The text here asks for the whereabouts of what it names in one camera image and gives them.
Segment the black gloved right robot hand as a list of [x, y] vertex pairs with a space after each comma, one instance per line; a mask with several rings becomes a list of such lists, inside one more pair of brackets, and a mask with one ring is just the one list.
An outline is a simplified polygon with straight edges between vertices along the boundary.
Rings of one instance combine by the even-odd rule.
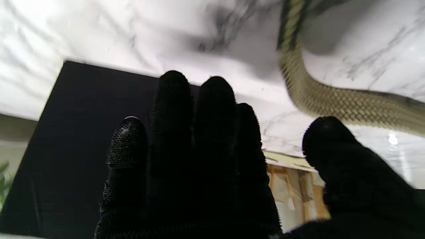
[[282, 232], [252, 107], [211, 77], [158, 82], [152, 138], [127, 117], [111, 138], [95, 239], [423, 239], [424, 199], [335, 117], [302, 140], [330, 218]]

